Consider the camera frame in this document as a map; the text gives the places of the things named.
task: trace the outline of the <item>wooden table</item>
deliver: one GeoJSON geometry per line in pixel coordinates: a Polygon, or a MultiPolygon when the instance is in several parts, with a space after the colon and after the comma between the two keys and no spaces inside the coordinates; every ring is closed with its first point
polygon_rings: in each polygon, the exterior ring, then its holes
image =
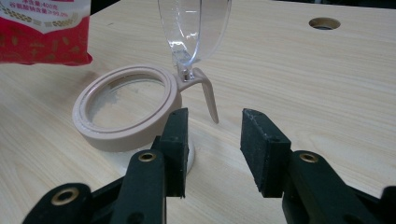
{"type": "MultiPolygon", "coordinates": [[[[269,116],[293,150],[325,157],[350,186],[376,197],[396,185],[396,11],[266,0],[234,1],[218,51],[196,64],[210,77],[219,124],[200,87],[183,91],[195,163],[169,223],[285,223],[240,152],[242,109],[269,116]],[[335,30],[308,25],[317,17],[335,30]]],[[[84,88],[120,66],[173,70],[157,1],[123,0],[92,16],[92,64],[0,65],[0,223],[19,223],[50,189],[92,190],[124,174],[131,152],[91,147],[72,121],[84,88]]]]}

